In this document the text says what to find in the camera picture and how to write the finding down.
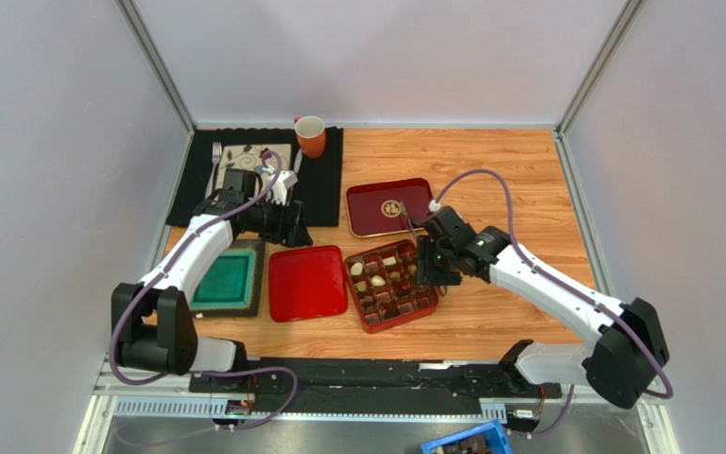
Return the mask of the red chocolate serving tray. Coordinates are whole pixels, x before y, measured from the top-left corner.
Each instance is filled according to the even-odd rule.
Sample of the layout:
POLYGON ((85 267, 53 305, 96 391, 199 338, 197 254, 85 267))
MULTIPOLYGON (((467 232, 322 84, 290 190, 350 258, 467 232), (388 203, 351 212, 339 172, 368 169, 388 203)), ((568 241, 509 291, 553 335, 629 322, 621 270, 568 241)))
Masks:
POLYGON ((415 229, 419 229, 433 198, 431 186, 424 178, 351 186, 345 194, 350 229, 357 237, 408 232, 398 201, 406 205, 415 229))

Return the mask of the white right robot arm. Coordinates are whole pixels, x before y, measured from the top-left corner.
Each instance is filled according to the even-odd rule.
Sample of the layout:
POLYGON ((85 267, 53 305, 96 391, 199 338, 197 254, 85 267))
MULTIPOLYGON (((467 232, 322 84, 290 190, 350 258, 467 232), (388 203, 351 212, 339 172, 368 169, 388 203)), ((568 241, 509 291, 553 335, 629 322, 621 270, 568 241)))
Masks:
POLYGON ((630 303, 585 287, 549 267, 509 233, 481 232, 451 207, 430 214, 418 238, 419 284, 451 287, 463 277, 508 290, 575 333, 574 344, 520 340, 502 362, 530 384, 589 386, 608 403, 630 409, 661 376, 669 360, 652 304, 630 303))

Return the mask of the red chocolate box with tray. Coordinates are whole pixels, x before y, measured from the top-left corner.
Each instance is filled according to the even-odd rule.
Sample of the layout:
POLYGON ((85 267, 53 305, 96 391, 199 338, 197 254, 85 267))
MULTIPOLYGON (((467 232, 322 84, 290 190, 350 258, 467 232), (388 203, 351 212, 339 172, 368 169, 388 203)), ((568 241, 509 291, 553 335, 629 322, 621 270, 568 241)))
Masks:
POLYGON ((346 282, 364 332, 381 333, 436 311, 441 299, 436 289, 418 284, 417 273, 411 275, 407 271, 409 265, 417 266, 417 256, 415 243, 404 239, 352 254, 343 260, 346 282), (381 259, 386 256, 395 256, 397 264, 384 267, 381 259), (352 276, 349 272, 354 262, 362 262, 365 266, 359 276, 352 276), (389 274, 392 271, 399 271, 401 278, 391 280, 389 274), (388 283, 382 288, 373 288, 370 282, 373 275, 382 276, 388 283), (365 292, 358 292, 355 288, 360 281, 367 283, 365 292))

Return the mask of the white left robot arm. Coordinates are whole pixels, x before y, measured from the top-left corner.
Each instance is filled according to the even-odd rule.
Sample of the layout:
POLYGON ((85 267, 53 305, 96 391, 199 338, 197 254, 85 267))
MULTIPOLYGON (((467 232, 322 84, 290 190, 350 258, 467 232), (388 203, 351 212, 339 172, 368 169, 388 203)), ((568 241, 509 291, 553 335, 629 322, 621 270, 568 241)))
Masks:
POLYGON ((112 292, 109 363, 122 382, 123 368, 164 375, 224 374, 240 346, 201 336, 194 326, 191 300, 207 271, 242 233, 255 233, 288 248, 311 245, 303 202, 291 188, 296 172, 264 168, 261 174, 229 169, 224 187, 194 210, 184 236, 138 283, 121 283, 112 292))

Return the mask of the metal serving tongs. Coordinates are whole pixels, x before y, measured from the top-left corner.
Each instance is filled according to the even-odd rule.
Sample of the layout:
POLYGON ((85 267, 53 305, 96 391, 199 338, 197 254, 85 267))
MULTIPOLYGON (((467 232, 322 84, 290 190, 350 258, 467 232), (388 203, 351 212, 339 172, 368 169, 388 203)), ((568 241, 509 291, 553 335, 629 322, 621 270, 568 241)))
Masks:
MULTIPOLYGON (((398 206, 400 207, 400 213, 401 213, 402 219, 405 222, 407 229, 409 230, 409 232, 412 236, 413 242, 415 244, 418 244, 417 231, 414 227, 413 221, 411 220, 411 218, 409 216, 406 205, 402 201, 398 201, 398 206)), ((436 287, 436 291, 438 292, 440 297, 446 296, 447 290, 448 290, 447 286, 436 287)))

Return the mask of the red tin lid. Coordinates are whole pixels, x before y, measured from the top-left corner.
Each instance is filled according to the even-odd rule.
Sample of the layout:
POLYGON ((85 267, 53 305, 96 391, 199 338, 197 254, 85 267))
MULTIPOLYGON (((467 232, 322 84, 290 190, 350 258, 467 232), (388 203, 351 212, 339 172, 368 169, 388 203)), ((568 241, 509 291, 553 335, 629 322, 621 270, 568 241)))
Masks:
POLYGON ((339 247, 274 253, 268 261, 269 315, 276 323, 332 317, 347 310, 339 247))

